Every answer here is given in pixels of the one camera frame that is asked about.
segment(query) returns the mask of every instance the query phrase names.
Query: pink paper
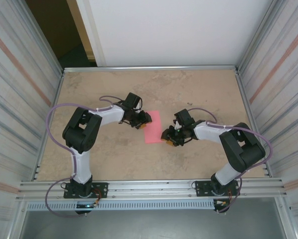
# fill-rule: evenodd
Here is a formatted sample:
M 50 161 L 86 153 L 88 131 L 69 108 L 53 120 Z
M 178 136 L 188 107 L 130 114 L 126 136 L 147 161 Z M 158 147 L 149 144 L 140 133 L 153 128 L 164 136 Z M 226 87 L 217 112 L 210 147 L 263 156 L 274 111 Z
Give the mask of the pink paper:
M 147 111 L 151 116 L 152 123 L 147 123 L 144 128 L 145 143 L 163 143 L 161 140 L 162 126 L 159 111 Z

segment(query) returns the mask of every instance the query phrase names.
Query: wooden board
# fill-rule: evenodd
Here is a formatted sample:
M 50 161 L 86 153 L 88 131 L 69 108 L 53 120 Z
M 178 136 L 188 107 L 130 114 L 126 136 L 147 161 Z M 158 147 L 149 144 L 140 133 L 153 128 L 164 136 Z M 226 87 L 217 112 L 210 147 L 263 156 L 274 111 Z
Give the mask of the wooden board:
M 66 73 L 58 104 L 78 103 L 105 107 L 98 98 L 113 95 L 124 99 L 133 92 L 144 101 L 145 111 L 160 112 L 162 129 L 184 108 L 203 107 L 221 124 L 248 122 L 238 85 L 231 70 L 123 71 Z M 62 132 L 74 107 L 56 110 L 51 132 L 61 143 Z M 210 120 L 202 111 L 191 111 L 195 120 Z M 90 168 L 94 180 L 162 180 L 209 178 L 227 163 L 222 145 L 193 140 L 184 147 L 166 143 L 145 144 L 144 132 L 127 124 L 102 126 L 91 149 Z M 70 153 L 47 141 L 38 180 L 58 180 L 72 172 Z M 261 167 L 245 177 L 263 177 Z

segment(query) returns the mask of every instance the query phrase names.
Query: corrugated metal wall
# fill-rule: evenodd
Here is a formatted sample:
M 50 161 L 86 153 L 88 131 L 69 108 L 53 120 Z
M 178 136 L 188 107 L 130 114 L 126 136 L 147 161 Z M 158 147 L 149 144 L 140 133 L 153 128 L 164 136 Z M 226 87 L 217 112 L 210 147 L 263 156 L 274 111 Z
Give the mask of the corrugated metal wall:
M 21 180 L 30 180 L 61 78 L 21 1 L 0 0 L 0 238 Z
M 241 78 L 258 128 L 274 147 L 274 176 L 282 177 L 298 222 L 298 0 L 285 1 Z

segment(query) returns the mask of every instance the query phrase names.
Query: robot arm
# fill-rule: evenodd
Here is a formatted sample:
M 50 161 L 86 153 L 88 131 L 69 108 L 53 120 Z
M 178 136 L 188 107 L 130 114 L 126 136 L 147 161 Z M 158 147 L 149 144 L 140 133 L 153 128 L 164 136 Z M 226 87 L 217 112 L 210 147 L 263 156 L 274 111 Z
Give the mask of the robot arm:
M 148 113 L 141 111 L 142 99 L 129 93 L 124 101 L 114 103 L 109 110 L 89 111 L 77 108 L 63 131 L 63 139 L 76 157 L 76 175 L 71 180 L 75 191 L 82 197 L 90 194 L 92 174 L 89 167 L 90 149 L 95 144 L 99 128 L 112 122 L 126 122 L 136 129 L 151 122 Z
M 186 109 L 176 113 L 173 122 L 175 126 L 170 126 L 161 136 L 162 140 L 172 146 L 183 146 L 192 139 L 206 139 L 222 144 L 228 163 L 211 177 L 212 189 L 216 195 L 227 191 L 237 176 L 265 157 L 264 148 L 251 133 L 210 127 L 204 120 L 195 122 Z M 249 129 L 245 123 L 239 123 L 236 127 Z

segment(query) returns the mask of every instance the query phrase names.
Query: ventilation grille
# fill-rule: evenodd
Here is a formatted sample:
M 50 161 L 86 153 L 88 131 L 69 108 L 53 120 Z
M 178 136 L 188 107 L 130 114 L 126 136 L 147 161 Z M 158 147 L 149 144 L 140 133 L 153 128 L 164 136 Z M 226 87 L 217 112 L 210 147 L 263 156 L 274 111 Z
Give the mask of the ventilation grille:
M 49 206 L 54 211 L 89 211 L 91 209 L 77 209 L 76 202 L 50 202 Z M 125 201 L 100 201 L 98 207 L 92 210 L 158 210 L 158 209 L 214 209 L 212 199 L 194 200 L 125 200 Z M 31 202 L 28 211 L 47 211 L 44 202 Z

